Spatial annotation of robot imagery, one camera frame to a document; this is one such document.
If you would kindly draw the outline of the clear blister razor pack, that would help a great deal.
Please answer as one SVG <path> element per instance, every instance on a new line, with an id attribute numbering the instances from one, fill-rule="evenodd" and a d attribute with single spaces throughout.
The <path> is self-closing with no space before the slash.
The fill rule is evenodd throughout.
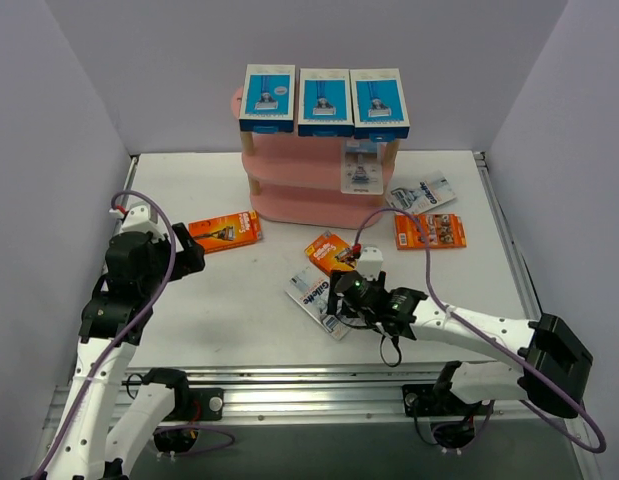
<path id="1" fill-rule="evenodd" d="M 381 195 L 383 173 L 378 143 L 346 140 L 341 155 L 340 190 L 348 195 Z"/>

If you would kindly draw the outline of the blue Harry's box front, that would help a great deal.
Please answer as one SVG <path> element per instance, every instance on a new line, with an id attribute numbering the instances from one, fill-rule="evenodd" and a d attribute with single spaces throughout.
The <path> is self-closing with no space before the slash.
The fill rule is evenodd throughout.
<path id="1" fill-rule="evenodd" d="M 348 69 L 300 69 L 297 130 L 300 137 L 353 136 Z"/>

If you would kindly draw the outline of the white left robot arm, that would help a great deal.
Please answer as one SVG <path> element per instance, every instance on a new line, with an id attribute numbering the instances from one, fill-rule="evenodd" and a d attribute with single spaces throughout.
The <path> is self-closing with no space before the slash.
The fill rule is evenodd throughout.
<path id="1" fill-rule="evenodd" d="M 125 479 L 164 421 L 191 425 L 217 420 L 219 394 L 191 388 L 184 371 L 152 368 L 143 374 L 131 406 L 112 420 L 127 367 L 165 286 L 205 267 L 204 249 L 176 223 L 119 233 L 105 254 L 81 314 L 77 359 L 60 424 L 36 479 Z"/>

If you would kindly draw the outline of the blue Harry's razor box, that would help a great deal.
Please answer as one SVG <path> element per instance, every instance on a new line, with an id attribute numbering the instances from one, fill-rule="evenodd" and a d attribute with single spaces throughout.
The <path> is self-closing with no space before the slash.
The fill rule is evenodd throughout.
<path id="1" fill-rule="evenodd" d="M 354 138 L 389 143 L 406 139 L 410 120 L 397 68 L 349 71 Z"/>

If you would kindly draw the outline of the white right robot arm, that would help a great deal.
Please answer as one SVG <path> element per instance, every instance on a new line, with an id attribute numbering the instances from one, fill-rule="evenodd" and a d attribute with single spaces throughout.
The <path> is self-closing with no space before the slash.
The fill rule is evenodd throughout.
<path id="1" fill-rule="evenodd" d="M 360 320 L 393 344 L 433 341 L 484 355 L 520 372 L 513 384 L 535 407 L 560 418 L 578 416 L 593 355 L 562 318 L 509 319 L 439 304 L 410 288 L 387 291 L 384 272 L 367 280 L 355 270 L 335 270 L 330 281 L 330 314 Z"/>

